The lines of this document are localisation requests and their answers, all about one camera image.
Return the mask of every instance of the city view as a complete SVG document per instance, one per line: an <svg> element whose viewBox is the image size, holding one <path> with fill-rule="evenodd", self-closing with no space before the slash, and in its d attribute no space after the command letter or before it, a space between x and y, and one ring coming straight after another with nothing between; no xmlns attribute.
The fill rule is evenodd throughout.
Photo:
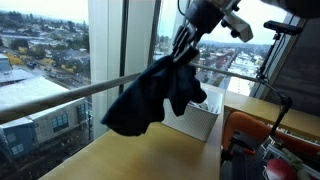
<svg viewBox="0 0 320 180"><path fill-rule="evenodd" d="M170 53L170 43L171 39L168 36L158 35L154 51L155 60ZM200 50L200 58L193 63L255 78L256 71L266 58L270 45L202 40L197 48ZM254 84L248 80L201 68L197 68L196 78L202 83L247 96Z"/></svg>
<svg viewBox="0 0 320 180"><path fill-rule="evenodd" d="M85 21L0 11L0 109L90 85L88 30ZM0 125L0 179L38 179L85 147L90 109L81 98Z"/></svg>

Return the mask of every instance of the white box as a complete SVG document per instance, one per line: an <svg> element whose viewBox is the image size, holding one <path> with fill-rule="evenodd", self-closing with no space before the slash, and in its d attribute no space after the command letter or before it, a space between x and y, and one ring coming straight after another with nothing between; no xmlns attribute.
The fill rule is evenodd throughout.
<svg viewBox="0 0 320 180"><path fill-rule="evenodd" d="M207 141L217 117L221 113L223 95L203 89L207 94L208 111L187 105L184 115L177 117L168 99L164 101L165 119L163 124L202 141Z"/></svg>

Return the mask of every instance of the black cloth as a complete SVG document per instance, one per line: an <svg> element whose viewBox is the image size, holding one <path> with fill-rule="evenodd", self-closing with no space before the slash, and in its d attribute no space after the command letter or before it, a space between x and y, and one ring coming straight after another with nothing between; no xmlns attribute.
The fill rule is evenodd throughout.
<svg viewBox="0 0 320 180"><path fill-rule="evenodd" d="M121 135L139 136L164 119L165 98L176 116L183 115L190 100L201 103L207 97L195 74L189 65L176 67L172 55L159 59L118 97L101 123Z"/></svg>

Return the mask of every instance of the handrail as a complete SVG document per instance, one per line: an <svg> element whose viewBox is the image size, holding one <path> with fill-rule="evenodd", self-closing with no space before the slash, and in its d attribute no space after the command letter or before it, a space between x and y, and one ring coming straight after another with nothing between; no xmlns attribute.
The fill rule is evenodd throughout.
<svg viewBox="0 0 320 180"><path fill-rule="evenodd" d="M42 110L52 108L76 99L89 96L110 88L119 86L135 80L140 73L123 76L114 80L109 80L102 83L97 83L89 86L80 87L62 93L57 93L51 96L42 97L40 99L16 104L0 110L0 124L10 122L12 120L22 118Z"/></svg>
<svg viewBox="0 0 320 180"><path fill-rule="evenodd" d="M194 67L198 67L198 68L201 68L201 69L206 69L206 70L209 70L209 71L213 71L213 72L229 75L229 76L238 77L238 78L241 78L241 79L246 79L246 80L253 81L253 82L258 82L256 78L243 76L243 75L232 73L232 72L228 72L228 71L222 71L220 69L215 69L215 68L204 66L204 65L200 65L200 64L189 63L189 65L190 66L194 66Z"/></svg>

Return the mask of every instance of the sky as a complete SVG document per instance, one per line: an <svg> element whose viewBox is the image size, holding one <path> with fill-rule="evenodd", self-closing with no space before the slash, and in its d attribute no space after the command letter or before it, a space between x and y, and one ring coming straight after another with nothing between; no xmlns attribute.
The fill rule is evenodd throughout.
<svg viewBox="0 0 320 180"><path fill-rule="evenodd" d="M0 10L72 20L88 24L88 0L0 0Z"/></svg>
<svg viewBox="0 0 320 180"><path fill-rule="evenodd" d="M262 3L260 0L242 0L240 10L236 14L250 24L254 38L253 44L272 44L274 31L263 28L268 20L283 22L286 12L280 8ZM33 13L54 18L72 20L88 24L88 0L0 0L0 10ZM163 0L159 20L159 35L173 35L175 17L177 15L177 1ZM219 24L211 34L204 35L204 40L241 43L238 38L232 38L228 28Z"/></svg>
<svg viewBox="0 0 320 180"><path fill-rule="evenodd" d="M177 11L175 0L163 0L159 35L172 36L174 21ZM287 12L274 6L264 4L260 0L242 0L238 4L240 10L236 15L245 20L252 29L254 38L249 41L252 44L272 44L274 31L265 29L263 24L269 20L283 22ZM219 42L242 43L238 38L232 38L230 30L223 28L220 24L209 35L204 35L203 40L214 40Z"/></svg>

